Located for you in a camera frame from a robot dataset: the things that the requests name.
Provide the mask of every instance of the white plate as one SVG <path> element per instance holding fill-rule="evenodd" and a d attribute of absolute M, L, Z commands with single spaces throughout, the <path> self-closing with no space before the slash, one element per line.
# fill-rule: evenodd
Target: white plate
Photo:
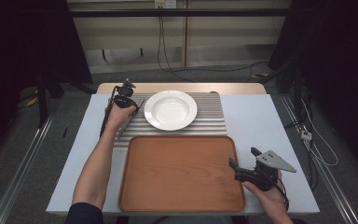
<path fill-rule="evenodd" d="M 145 118 L 154 127 L 174 131 L 185 128 L 197 115 L 197 104 L 181 91 L 161 91 L 145 104 Z"/>

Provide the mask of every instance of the striped placemat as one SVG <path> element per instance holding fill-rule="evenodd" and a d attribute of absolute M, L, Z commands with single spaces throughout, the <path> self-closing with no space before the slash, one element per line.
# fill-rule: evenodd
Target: striped placemat
<path fill-rule="evenodd" d="M 123 135 L 115 142 L 115 147 L 128 147 L 130 140 L 136 135 L 159 135 L 159 134 L 211 134 L 227 135 L 225 118 L 223 115 L 220 95 L 217 92 L 188 93 L 197 104 L 198 112 L 196 118 L 188 126 L 176 131 L 163 131 L 153 127 L 146 120 L 144 106 L 153 95 L 136 94 L 131 97 L 135 102 L 145 98 L 145 103 L 139 109 L 138 114 L 132 119 Z"/>

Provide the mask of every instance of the gray carpet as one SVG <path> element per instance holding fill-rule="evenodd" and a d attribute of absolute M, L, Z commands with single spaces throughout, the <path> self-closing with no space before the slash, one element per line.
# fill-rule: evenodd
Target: gray carpet
<path fill-rule="evenodd" d="M 238 66 L 214 66 L 208 69 L 236 69 Z M 256 65 L 252 74 L 269 73 L 270 70 L 264 65 Z M 244 82 L 250 79 L 250 70 L 238 70 L 232 72 L 196 71 L 177 72 L 177 76 L 191 79 L 196 82 Z M 103 82 L 121 82 L 129 77 L 132 82 L 185 82 L 175 77 L 172 73 L 160 70 L 127 72 L 117 74 L 95 75 L 95 83 L 90 85 L 97 88 Z M 80 92 L 72 86 L 62 84 L 65 95 L 62 99 L 48 99 L 50 104 L 60 104 L 57 114 L 51 123 L 46 138 L 40 148 L 33 164 L 32 170 L 28 173 L 21 191 L 14 203 L 6 223 L 63 223 L 64 217 L 51 215 L 45 212 L 49 198 L 55 188 L 57 178 L 60 176 L 62 167 L 65 164 L 68 153 L 76 138 L 77 130 L 87 109 L 90 96 Z M 274 82 L 266 85 L 266 90 L 281 117 L 282 124 L 291 122 L 288 113 L 283 106 L 282 98 L 277 93 Z M 331 124 L 324 116 L 323 111 L 312 103 L 314 124 L 325 140 L 331 145 L 338 155 L 337 166 L 330 167 L 338 184 L 358 216 L 358 161 L 352 156 L 346 142 L 332 131 Z M 19 167 L 22 157 L 30 146 L 38 123 L 38 107 L 22 107 L 18 110 L 16 119 L 2 137 L 0 144 L 0 199 L 2 198 L 7 185 Z M 308 168 L 308 153 L 301 144 L 295 128 L 286 129 L 289 139 L 295 152 L 303 165 L 305 172 Z M 315 138 L 315 144 L 322 151 L 327 161 L 331 161 L 331 152 L 324 145 L 321 139 Z M 319 183 L 313 191 L 316 201 L 320 206 L 321 213 L 315 215 L 301 216 L 308 223 L 345 223 L 342 215 L 337 209 L 330 192 L 324 181 L 319 177 Z M 113 217 L 107 217 L 106 223 L 113 223 Z M 250 217 L 250 223 L 270 223 L 265 216 Z"/>

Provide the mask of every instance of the person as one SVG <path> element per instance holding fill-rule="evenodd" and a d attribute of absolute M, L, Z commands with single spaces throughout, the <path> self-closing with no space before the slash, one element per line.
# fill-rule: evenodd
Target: person
<path fill-rule="evenodd" d="M 103 204 L 112 164 L 113 145 L 116 134 L 135 106 L 120 108 L 113 104 L 102 136 L 87 159 L 77 180 L 65 224 L 103 223 Z M 262 191 L 250 182 L 243 185 L 261 202 L 262 207 L 274 224 L 292 224 L 283 197 L 275 188 Z"/>

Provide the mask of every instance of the brown wooden tray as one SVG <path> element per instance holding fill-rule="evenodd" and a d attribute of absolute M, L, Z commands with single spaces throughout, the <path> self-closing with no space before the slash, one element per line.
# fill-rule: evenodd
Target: brown wooden tray
<path fill-rule="evenodd" d="M 119 205 L 124 211 L 239 212 L 243 187 L 227 136 L 148 135 L 129 144 Z"/>

